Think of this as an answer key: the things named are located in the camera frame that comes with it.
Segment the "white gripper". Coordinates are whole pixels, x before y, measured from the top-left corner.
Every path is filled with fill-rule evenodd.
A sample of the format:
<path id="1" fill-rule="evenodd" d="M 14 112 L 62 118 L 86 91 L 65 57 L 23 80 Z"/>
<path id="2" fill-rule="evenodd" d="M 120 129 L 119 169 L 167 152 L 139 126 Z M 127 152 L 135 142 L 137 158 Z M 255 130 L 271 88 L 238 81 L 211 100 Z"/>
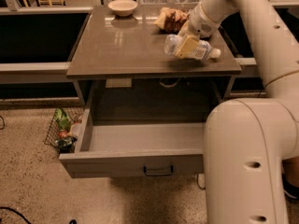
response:
<path id="1" fill-rule="evenodd" d="M 221 17 L 216 7 L 210 7 L 205 3 L 198 4 L 178 32 L 182 38 L 176 48 L 175 56 L 180 59 L 191 58 L 199 44 L 197 36 L 211 37 L 220 27 Z"/>

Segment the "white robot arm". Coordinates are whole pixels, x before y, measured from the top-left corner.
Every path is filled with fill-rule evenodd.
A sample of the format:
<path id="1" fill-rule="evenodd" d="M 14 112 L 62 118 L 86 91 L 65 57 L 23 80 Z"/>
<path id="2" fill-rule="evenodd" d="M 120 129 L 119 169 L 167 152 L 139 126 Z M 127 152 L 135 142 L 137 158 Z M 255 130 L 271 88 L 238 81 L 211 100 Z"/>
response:
<path id="1" fill-rule="evenodd" d="M 221 103 L 205 127 L 208 224 L 289 224 L 282 163 L 299 156 L 299 44 L 268 0 L 204 0 L 190 32 L 239 13 L 264 98 Z"/>

